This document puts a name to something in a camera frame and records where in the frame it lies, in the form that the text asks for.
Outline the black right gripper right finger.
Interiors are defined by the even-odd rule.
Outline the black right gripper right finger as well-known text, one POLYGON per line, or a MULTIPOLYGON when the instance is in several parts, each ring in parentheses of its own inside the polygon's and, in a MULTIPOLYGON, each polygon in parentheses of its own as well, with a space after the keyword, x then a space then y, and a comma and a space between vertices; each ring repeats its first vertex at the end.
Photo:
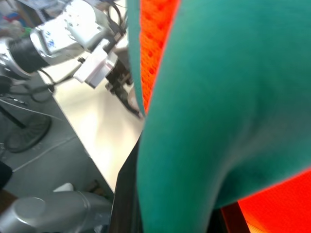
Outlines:
POLYGON ((250 233, 238 202, 221 208, 225 233, 250 233))

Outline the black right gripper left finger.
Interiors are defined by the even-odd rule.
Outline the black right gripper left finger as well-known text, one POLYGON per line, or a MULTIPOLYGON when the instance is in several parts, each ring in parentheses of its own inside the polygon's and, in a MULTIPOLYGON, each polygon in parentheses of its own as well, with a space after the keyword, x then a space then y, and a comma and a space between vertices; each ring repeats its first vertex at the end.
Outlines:
POLYGON ((142 233, 142 221, 137 194, 137 141, 119 170, 110 217, 111 233, 142 233))

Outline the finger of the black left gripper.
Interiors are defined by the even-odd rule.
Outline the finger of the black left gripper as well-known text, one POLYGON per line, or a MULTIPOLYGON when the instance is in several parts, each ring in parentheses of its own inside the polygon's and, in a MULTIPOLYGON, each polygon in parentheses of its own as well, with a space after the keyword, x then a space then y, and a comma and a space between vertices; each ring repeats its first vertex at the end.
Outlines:
POLYGON ((133 87, 129 90, 129 92, 127 92, 123 87, 117 89, 116 96, 130 113, 139 119, 144 118, 142 111, 139 109, 136 93, 133 87))

